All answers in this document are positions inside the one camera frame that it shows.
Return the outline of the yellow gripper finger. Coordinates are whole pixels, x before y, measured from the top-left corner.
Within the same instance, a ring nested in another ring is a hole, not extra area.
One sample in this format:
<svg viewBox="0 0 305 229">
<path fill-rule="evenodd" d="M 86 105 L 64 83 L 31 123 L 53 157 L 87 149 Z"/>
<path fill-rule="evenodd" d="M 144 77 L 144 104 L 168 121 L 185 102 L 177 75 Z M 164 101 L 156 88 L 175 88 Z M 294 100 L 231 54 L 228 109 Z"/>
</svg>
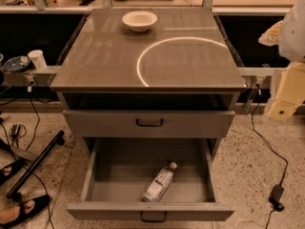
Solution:
<svg viewBox="0 0 305 229">
<path fill-rule="evenodd" d="M 305 63 L 291 62 L 272 78 L 271 97 L 266 116 L 272 121 L 286 122 L 305 101 Z"/>
<path fill-rule="evenodd" d="M 278 21 L 268 28 L 261 36 L 258 38 L 258 42 L 265 46 L 274 46 L 278 44 L 279 35 L 281 31 L 282 21 Z"/>
</svg>

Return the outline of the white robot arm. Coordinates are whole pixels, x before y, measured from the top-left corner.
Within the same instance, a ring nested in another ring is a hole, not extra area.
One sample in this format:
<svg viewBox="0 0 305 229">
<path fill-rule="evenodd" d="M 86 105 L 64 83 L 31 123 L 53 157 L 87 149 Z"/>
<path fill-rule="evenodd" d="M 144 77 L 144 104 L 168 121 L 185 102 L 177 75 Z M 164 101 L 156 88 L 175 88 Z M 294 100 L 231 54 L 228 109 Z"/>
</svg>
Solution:
<svg viewBox="0 0 305 229">
<path fill-rule="evenodd" d="M 265 109 L 268 118 L 286 122 L 305 101 L 305 0 L 297 0 L 284 19 L 267 29 L 258 42 L 277 45 L 279 55 L 290 61 Z"/>
</svg>

